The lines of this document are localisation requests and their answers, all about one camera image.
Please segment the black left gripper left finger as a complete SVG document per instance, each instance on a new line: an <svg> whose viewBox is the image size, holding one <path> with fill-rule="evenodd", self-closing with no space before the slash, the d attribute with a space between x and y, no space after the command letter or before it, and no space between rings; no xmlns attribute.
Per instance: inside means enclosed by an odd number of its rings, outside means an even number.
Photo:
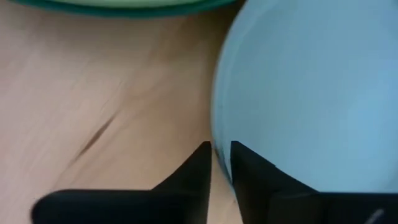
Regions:
<svg viewBox="0 0 398 224"><path fill-rule="evenodd" d="M149 190L66 189L40 198L32 224L206 224L212 148L206 141Z"/></svg>

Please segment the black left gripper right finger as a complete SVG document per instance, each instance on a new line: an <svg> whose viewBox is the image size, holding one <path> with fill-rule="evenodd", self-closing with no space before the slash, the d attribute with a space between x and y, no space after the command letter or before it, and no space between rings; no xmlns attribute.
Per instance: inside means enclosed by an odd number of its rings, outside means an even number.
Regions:
<svg viewBox="0 0 398 224"><path fill-rule="evenodd" d="M231 175L244 224L398 224L398 194L319 192L238 141Z"/></svg>

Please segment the light blue plastic plate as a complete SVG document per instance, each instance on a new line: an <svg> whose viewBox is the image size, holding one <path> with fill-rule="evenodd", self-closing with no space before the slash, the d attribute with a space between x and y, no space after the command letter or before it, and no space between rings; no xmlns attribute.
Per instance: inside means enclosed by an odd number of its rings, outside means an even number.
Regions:
<svg viewBox="0 0 398 224"><path fill-rule="evenodd" d="M398 193L398 0L246 0L211 106L239 141L324 192Z"/></svg>

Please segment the dark green plastic plate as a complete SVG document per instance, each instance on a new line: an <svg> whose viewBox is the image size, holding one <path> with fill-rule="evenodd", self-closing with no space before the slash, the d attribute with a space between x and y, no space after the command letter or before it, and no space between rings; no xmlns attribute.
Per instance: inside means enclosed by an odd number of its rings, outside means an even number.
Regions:
<svg viewBox="0 0 398 224"><path fill-rule="evenodd" d="M42 9L50 9L63 12L72 12L92 16L108 17L157 17L157 16L179 16L215 9L217 7L232 4L237 0L204 0L203 2L183 4L179 6L163 7L135 7L135 8L113 8L98 6L80 6L55 2L52 0L10 0L26 6L34 6Z"/></svg>

